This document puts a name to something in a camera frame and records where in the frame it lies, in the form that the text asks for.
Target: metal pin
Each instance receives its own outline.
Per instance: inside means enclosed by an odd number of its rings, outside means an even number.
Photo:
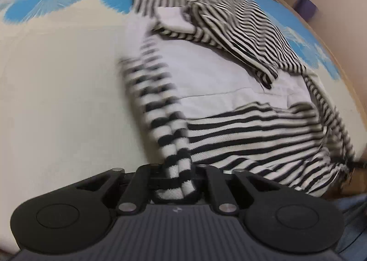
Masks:
[[[113,168],[112,171],[115,171],[115,172],[120,172],[120,171],[123,171],[124,169],[122,168]]]
[[[121,203],[119,209],[122,212],[133,212],[136,209],[136,205],[131,202]]]
[[[223,204],[219,205],[219,210],[221,212],[225,212],[225,213],[232,213],[232,212],[235,212],[237,210],[237,207],[234,204],[231,204],[231,203],[223,203]]]

